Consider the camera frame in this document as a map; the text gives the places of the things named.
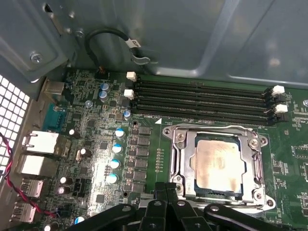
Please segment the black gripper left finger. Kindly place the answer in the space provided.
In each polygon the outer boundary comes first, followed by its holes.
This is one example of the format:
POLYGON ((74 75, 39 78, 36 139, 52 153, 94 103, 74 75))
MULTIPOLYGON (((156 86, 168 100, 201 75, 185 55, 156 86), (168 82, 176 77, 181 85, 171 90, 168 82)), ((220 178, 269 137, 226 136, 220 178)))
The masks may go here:
POLYGON ((157 182, 154 199, 147 202, 146 207, 136 209, 129 204, 119 204, 68 229, 70 231, 164 231, 166 216, 166 184, 157 182))

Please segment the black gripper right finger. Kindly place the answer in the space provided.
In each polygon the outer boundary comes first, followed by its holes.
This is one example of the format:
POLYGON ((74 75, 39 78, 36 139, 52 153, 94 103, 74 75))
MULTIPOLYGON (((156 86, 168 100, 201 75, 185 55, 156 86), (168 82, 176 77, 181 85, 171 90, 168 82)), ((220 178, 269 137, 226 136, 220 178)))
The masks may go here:
POLYGON ((202 212, 188 200, 178 198, 176 183, 166 184, 168 208, 173 215, 173 226, 181 231, 289 231, 258 218, 220 204, 209 204, 202 212))

